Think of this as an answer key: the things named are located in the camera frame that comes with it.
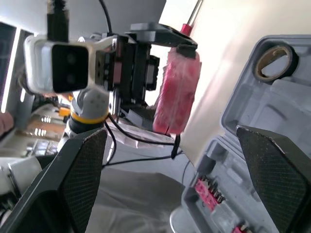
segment pink sponge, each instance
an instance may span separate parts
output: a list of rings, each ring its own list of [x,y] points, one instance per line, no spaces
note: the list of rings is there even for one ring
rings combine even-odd
[[[200,56],[185,57],[173,48],[169,52],[153,130],[158,133],[181,134],[190,117],[194,95],[200,78]]]

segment gray plastic case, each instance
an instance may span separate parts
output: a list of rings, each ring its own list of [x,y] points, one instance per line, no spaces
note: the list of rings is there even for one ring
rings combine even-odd
[[[297,69],[291,77],[272,84],[260,82],[253,74],[255,61],[269,48],[282,44],[292,46],[299,56]],[[275,61],[267,72],[283,65]],[[267,36],[255,45],[221,119],[225,135],[207,145],[197,173],[182,195],[182,205],[198,233],[231,233],[245,222],[254,233],[278,233],[252,185],[235,136],[237,125],[285,135],[311,157],[311,36]],[[215,179],[225,197],[212,213],[193,188],[202,175]]]

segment camera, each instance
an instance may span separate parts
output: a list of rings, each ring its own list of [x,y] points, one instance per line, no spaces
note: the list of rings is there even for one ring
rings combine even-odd
[[[51,49],[52,84],[55,93],[84,89],[88,83],[88,50],[74,45]]]
[[[96,43],[55,42],[28,36],[24,42],[27,85],[34,93],[67,93],[95,86],[96,51],[111,46],[112,38]]]

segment table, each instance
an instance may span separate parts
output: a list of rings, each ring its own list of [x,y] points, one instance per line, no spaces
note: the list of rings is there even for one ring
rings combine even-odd
[[[186,16],[180,25],[187,21],[188,8],[195,4],[185,1]],[[191,34],[199,44],[201,77],[189,122],[181,135],[181,148],[194,165],[209,141],[224,135],[221,116],[255,44],[271,34],[311,34],[310,10],[309,0],[204,1]],[[180,29],[176,25],[179,16],[172,19],[167,12],[172,14],[171,5],[165,6],[160,23]]]

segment tape roll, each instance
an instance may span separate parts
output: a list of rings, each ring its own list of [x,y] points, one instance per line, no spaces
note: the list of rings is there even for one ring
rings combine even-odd
[[[287,64],[281,72],[273,76],[266,76],[262,73],[263,68],[282,56],[287,56]],[[296,70],[298,62],[299,57],[292,47],[288,45],[274,46],[268,49],[255,63],[254,74],[255,77],[262,82],[271,82],[276,79],[291,76]]]

